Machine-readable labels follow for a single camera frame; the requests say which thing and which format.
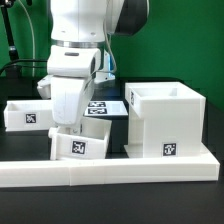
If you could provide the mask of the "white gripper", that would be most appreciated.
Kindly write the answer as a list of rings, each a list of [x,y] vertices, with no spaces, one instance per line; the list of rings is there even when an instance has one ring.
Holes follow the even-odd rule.
[[[78,127],[94,93],[94,80],[53,76],[51,101],[53,120],[59,126]]]

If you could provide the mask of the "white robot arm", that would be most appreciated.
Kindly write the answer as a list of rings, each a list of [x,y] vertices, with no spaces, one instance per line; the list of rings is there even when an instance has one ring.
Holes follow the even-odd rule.
[[[51,0],[52,45],[47,62],[53,119],[77,127],[103,69],[107,36],[133,35],[145,24],[149,0]]]

